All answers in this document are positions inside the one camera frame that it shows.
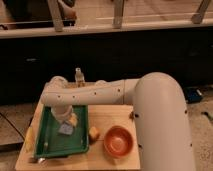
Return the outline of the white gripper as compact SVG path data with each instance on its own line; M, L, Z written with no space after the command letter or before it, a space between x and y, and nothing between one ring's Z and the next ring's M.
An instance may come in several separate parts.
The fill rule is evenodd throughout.
M54 118L60 123L67 123L73 127L76 127L78 124L78 117L74 113L73 107L55 107L51 109L51 113Z

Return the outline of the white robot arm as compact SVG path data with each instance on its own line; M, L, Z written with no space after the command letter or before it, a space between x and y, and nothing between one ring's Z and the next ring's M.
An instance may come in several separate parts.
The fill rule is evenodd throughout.
M131 105L141 171L196 171L188 110L183 90L170 75L152 72L137 79L69 88L55 76L45 86L41 102L59 119L74 105Z

